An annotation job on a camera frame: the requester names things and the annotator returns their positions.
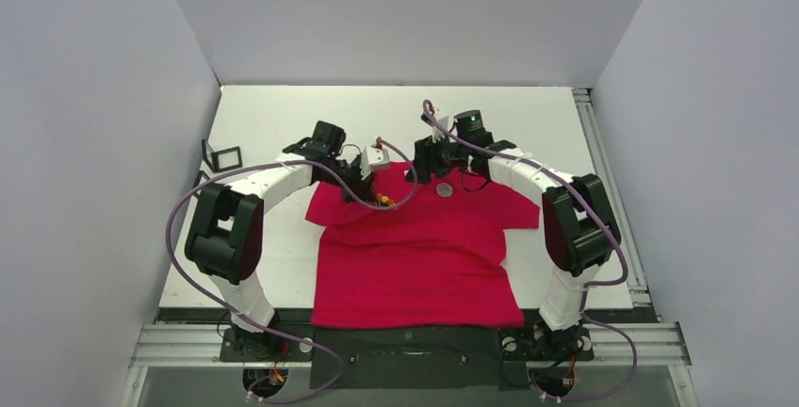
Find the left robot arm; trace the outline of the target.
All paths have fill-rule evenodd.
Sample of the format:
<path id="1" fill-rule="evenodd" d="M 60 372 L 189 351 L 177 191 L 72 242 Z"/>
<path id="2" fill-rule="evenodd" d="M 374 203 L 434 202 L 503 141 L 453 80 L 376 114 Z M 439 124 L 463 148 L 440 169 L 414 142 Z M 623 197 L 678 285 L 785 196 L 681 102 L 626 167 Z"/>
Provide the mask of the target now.
<path id="1" fill-rule="evenodd" d="M 184 254 L 232 307 L 232 322 L 246 333 L 244 347 L 256 359 L 268 360 L 281 347 L 281 334 L 270 327 L 276 311 L 256 274 L 266 213 L 315 183 L 344 188 L 347 201 L 378 202 L 372 184 L 390 163 L 387 151 L 375 143 L 347 161 L 341 156 L 345 140 L 342 128 L 318 122 L 311 136 L 282 150 L 275 167 L 200 191 Z"/>

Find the orange yellow pompom brooch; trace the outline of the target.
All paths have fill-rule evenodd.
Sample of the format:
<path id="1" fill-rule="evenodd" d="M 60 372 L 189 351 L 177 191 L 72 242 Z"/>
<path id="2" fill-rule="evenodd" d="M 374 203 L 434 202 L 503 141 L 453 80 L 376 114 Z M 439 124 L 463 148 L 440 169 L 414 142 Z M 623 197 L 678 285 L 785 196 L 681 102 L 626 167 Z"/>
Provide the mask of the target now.
<path id="1" fill-rule="evenodd" d="M 376 200 L 377 200 L 376 205 L 378 205 L 379 207 L 388 208 L 388 207 L 394 207 L 396 205 L 396 202 L 394 200 L 392 200 L 387 195 L 383 195 L 381 193 L 376 194 Z"/>

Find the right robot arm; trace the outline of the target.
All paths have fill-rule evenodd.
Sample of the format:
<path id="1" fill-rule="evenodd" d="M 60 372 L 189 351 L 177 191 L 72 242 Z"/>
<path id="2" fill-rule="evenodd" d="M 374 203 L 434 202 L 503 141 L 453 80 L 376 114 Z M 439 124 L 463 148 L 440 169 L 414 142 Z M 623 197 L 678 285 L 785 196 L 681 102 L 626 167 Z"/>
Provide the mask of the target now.
<path id="1" fill-rule="evenodd" d="M 416 141 L 407 181 L 429 184 L 452 171 L 469 172 L 539 205 L 554 269 L 539 309 L 544 323 L 532 330 L 531 344 L 545 357 L 558 355 L 568 346 L 567 329 L 583 319 L 589 289 L 602 284 L 599 270 L 623 254 L 602 180 L 552 169 L 516 144 L 494 139 L 477 109 L 449 118 L 426 100 L 422 120 L 432 131 Z"/>

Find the red t-shirt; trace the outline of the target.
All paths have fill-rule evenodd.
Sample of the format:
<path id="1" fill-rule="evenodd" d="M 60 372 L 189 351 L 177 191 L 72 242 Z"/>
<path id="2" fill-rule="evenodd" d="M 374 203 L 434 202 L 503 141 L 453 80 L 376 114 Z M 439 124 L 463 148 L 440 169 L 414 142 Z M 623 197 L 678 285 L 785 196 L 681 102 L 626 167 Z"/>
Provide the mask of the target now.
<path id="1" fill-rule="evenodd" d="M 414 186 L 407 171 L 393 163 L 378 173 L 376 192 L 399 201 L 386 212 L 344 203 L 340 187 L 317 186 L 305 214 L 322 228 L 313 325 L 521 326 L 503 267 L 506 232 L 537 229 L 539 206 L 505 186 L 455 174 Z M 436 194 L 440 183 L 452 186 L 451 197 Z"/>

